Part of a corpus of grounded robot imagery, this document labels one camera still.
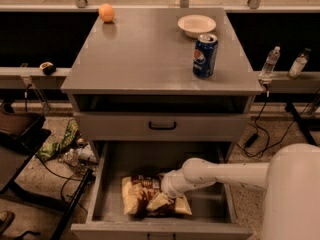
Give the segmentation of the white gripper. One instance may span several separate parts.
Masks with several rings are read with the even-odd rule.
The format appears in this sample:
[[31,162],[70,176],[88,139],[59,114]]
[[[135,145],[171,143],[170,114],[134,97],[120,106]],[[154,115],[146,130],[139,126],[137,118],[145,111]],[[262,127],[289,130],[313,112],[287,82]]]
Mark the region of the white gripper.
[[172,170],[163,176],[161,181],[161,190],[148,203],[146,209],[155,211],[158,208],[169,203],[169,198],[175,199],[175,213],[182,215],[191,215],[192,211],[188,200],[184,194],[192,189],[192,184],[188,182],[181,169]]

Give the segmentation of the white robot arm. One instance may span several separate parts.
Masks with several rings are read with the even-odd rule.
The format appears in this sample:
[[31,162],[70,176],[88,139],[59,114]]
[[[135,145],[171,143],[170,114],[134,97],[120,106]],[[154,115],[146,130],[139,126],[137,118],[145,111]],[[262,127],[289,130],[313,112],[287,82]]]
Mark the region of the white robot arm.
[[164,175],[161,192],[147,209],[154,211],[188,191],[215,183],[264,193],[261,240],[320,239],[320,147],[291,144],[267,163],[215,164],[190,158]]

